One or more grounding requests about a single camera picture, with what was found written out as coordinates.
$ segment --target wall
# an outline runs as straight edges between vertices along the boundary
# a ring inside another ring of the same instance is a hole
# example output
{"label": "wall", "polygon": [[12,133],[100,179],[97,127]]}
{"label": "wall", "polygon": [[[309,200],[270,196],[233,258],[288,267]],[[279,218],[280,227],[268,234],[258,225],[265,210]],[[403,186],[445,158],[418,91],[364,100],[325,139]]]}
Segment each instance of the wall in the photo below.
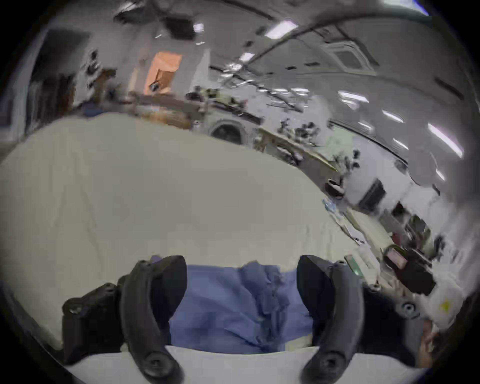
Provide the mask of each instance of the wall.
{"label": "wall", "polygon": [[34,66],[32,80],[78,72],[89,34],[49,28]]}
{"label": "wall", "polygon": [[17,142],[24,134],[28,86],[37,55],[46,34],[47,30],[42,30],[31,42],[13,72],[5,88],[6,92],[1,96],[0,103],[7,103],[8,93],[13,92],[12,123],[10,127],[0,128],[0,143],[2,143],[2,146]]}
{"label": "wall", "polygon": [[395,156],[362,136],[353,137],[353,147],[360,150],[360,168],[346,180],[348,201],[358,203],[373,181],[379,179],[386,192],[379,204],[380,212],[391,211],[401,201],[410,212],[425,220],[433,235],[446,229],[455,205],[445,194],[439,197],[430,186],[415,184],[408,172],[404,175],[395,168]]}

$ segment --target bed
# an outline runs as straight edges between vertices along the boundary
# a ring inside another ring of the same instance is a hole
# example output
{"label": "bed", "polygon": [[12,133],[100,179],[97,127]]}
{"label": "bed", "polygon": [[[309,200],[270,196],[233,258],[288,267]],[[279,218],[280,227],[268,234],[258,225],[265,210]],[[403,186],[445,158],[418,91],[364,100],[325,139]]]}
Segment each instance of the bed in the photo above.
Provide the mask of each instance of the bed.
{"label": "bed", "polygon": [[0,164],[1,279],[54,340],[61,306],[136,261],[283,271],[356,247],[297,168],[206,135],[120,114],[64,118]]}

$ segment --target ceiling air conditioner vent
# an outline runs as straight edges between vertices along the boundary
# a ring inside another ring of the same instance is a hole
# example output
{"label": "ceiling air conditioner vent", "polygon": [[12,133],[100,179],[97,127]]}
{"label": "ceiling air conditioner vent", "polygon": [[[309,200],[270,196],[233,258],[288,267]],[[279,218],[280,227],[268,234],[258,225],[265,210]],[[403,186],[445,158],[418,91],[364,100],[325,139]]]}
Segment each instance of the ceiling air conditioner vent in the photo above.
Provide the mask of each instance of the ceiling air conditioner vent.
{"label": "ceiling air conditioner vent", "polygon": [[353,41],[337,41],[323,44],[321,48],[345,72],[376,75],[367,56]]}

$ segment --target white wall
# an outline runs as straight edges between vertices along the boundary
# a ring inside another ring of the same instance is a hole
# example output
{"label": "white wall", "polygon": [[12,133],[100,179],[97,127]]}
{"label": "white wall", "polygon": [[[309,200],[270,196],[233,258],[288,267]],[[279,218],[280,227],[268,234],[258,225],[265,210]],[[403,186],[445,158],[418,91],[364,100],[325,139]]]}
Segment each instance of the white wall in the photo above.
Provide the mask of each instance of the white wall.
{"label": "white wall", "polygon": [[444,194],[439,197],[430,186],[414,183],[408,172],[395,168],[397,159],[390,152],[361,137],[353,137],[353,147],[360,150],[360,168],[346,180],[346,198],[353,204],[364,196],[375,179],[379,179],[386,195],[379,204],[380,212],[391,211],[400,201],[406,209],[425,220],[432,235],[446,230],[455,205]]}

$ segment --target ceiling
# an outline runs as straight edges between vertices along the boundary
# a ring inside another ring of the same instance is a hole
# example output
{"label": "ceiling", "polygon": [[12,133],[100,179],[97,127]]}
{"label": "ceiling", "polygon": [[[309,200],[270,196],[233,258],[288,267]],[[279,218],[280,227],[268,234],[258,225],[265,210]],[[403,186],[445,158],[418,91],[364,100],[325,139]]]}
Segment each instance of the ceiling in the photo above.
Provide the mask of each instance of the ceiling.
{"label": "ceiling", "polygon": [[[195,42],[211,49],[210,65],[225,68],[251,52],[254,57],[240,76],[265,87],[307,88],[310,97],[323,96],[335,120],[355,130],[361,129],[359,121],[374,127],[375,140],[408,161],[415,181],[435,183],[457,196],[479,188],[475,127],[480,118],[472,79],[465,74],[470,63],[460,58],[451,39],[447,43],[432,11],[429,17],[383,2],[413,0],[155,1],[163,10],[204,24]],[[278,40],[264,35],[285,19],[298,27]],[[364,60],[360,69],[346,68],[334,54],[338,46],[345,51],[345,44]],[[352,110],[339,100],[341,90],[369,102]],[[383,110],[404,123],[388,119]],[[432,135],[428,123],[464,149],[462,159]],[[446,182],[426,174],[424,164],[432,155]]]}

